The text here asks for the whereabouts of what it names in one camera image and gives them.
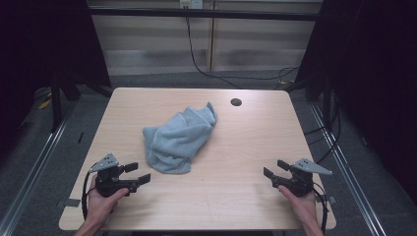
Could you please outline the white wall outlet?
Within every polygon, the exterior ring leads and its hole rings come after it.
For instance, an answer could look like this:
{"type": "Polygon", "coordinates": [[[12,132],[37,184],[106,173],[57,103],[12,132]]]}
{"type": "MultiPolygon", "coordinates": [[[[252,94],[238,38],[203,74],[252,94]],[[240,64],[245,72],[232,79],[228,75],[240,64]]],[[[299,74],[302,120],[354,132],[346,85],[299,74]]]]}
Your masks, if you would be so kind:
{"type": "Polygon", "coordinates": [[[179,0],[181,9],[202,10],[204,8],[203,0],[179,0]]]}

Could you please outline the metal floor rail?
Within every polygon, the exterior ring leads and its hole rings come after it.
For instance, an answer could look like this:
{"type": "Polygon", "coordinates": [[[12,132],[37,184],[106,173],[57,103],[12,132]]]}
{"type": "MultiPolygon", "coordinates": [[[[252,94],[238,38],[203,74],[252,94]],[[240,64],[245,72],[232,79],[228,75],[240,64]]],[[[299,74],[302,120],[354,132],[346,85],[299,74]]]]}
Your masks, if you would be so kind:
{"type": "Polygon", "coordinates": [[[22,187],[19,189],[17,195],[5,212],[4,217],[0,220],[0,236],[12,236],[24,209],[29,202],[32,192],[37,185],[39,176],[45,169],[52,152],[55,150],[65,131],[68,117],[73,113],[74,108],[75,104],[72,103],[64,113],[62,120],[48,135],[48,139],[37,156],[36,162],[33,164],[30,173],[27,175],[22,187]]]}
{"type": "Polygon", "coordinates": [[[387,236],[386,231],[375,212],[373,206],[371,205],[368,197],[364,193],[360,183],[358,182],[353,169],[350,167],[344,152],[342,151],[340,145],[336,140],[336,136],[325,127],[325,116],[321,111],[320,107],[313,103],[310,105],[312,113],[316,119],[318,125],[322,128],[323,136],[328,144],[330,153],[335,160],[343,179],[346,182],[346,185],[357,205],[359,211],[361,212],[371,234],[373,236],[387,236]]]}

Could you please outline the person's left hand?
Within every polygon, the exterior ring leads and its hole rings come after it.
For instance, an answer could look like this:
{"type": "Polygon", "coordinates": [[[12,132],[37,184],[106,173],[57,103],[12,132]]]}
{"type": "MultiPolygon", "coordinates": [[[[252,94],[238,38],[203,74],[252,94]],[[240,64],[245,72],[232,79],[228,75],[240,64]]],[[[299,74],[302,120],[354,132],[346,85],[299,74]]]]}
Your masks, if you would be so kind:
{"type": "Polygon", "coordinates": [[[103,197],[95,187],[95,178],[96,176],[92,177],[88,192],[88,215],[86,223],[89,226],[100,228],[107,221],[111,211],[117,207],[118,202],[129,193],[129,190],[123,188],[110,197],[103,197]]]}

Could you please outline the black curtain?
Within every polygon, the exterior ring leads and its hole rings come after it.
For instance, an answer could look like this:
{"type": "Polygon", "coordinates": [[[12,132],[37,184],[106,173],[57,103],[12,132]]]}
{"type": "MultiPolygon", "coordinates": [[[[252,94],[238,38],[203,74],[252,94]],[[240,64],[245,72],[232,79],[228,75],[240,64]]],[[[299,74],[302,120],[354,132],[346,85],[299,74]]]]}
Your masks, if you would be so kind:
{"type": "Polygon", "coordinates": [[[417,206],[417,0],[323,0],[296,81],[334,90],[417,206]]]}
{"type": "Polygon", "coordinates": [[[88,9],[87,0],[0,0],[0,162],[53,77],[70,100],[78,85],[111,86],[88,9]]]}

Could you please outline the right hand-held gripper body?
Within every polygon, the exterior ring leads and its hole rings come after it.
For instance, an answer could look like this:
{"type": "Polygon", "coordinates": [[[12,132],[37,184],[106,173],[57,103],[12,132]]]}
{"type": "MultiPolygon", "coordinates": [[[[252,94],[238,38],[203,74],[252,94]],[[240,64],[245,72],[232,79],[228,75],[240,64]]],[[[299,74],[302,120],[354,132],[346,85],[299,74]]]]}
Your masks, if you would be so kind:
{"type": "Polygon", "coordinates": [[[304,197],[314,189],[313,174],[331,175],[332,172],[314,161],[301,158],[300,160],[289,164],[291,173],[290,178],[284,178],[273,174],[271,184],[274,188],[282,185],[290,190],[296,197],[304,197]]]}

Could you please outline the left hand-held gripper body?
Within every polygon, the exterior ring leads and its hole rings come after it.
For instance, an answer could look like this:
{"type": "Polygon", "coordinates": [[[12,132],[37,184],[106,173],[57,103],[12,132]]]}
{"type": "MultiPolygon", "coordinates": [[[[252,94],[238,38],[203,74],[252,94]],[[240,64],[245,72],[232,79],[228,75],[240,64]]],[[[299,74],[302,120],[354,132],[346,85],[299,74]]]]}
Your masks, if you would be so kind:
{"type": "Polygon", "coordinates": [[[125,173],[124,166],[120,164],[113,153],[108,153],[89,169],[89,173],[96,174],[95,187],[103,197],[110,197],[123,188],[129,190],[127,196],[137,192],[138,180],[120,179],[120,176],[125,173]]]}

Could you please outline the person's right hand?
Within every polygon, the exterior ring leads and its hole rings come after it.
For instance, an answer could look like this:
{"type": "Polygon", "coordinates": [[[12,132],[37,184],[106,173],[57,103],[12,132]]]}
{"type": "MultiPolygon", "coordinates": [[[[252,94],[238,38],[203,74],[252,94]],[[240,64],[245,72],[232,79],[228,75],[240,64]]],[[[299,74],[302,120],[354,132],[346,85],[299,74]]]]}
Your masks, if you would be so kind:
{"type": "Polygon", "coordinates": [[[303,228],[313,229],[318,226],[316,213],[316,197],[310,192],[304,197],[296,197],[289,189],[279,185],[278,191],[291,203],[292,209],[303,228]]]}

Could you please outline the black metal stand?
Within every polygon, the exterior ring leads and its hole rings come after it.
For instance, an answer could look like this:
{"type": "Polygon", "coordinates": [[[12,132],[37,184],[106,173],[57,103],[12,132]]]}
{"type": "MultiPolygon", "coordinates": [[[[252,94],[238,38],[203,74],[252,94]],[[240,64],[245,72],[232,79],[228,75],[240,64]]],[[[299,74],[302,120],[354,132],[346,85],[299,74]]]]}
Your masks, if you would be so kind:
{"type": "Polygon", "coordinates": [[[51,101],[53,111],[51,132],[54,133],[62,122],[61,91],[59,80],[56,77],[51,80],[51,101]]]}

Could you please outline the light blue towel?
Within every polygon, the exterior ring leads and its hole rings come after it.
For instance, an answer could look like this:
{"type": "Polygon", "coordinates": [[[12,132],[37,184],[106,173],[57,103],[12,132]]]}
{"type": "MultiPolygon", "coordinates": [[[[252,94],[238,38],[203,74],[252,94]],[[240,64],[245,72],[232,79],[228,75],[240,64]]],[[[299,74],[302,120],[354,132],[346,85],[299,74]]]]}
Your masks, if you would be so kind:
{"type": "Polygon", "coordinates": [[[216,113],[208,102],[202,109],[187,107],[161,126],[144,127],[147,164],[165,174],[188,173],[216,122],[216,113]]]}

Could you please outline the black horizontal frame bar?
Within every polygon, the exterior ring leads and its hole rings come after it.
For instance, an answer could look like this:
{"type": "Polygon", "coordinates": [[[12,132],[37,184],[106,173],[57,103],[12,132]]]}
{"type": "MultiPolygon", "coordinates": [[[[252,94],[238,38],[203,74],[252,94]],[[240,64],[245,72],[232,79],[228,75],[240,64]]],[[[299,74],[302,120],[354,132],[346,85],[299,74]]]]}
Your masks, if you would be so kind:
{"type": "Polygon", "coordinates": [[[183,18],[277,20],[277,21],[302,21],[302,22],[315,22],[316,20],[320,18],[318,14],[308,14],[308,13],[150,9],[150,8],[109,8],[109,7],[90,7],[89,13],[91,15],[103,15],[103,16],[183,17],[183,18]]]}

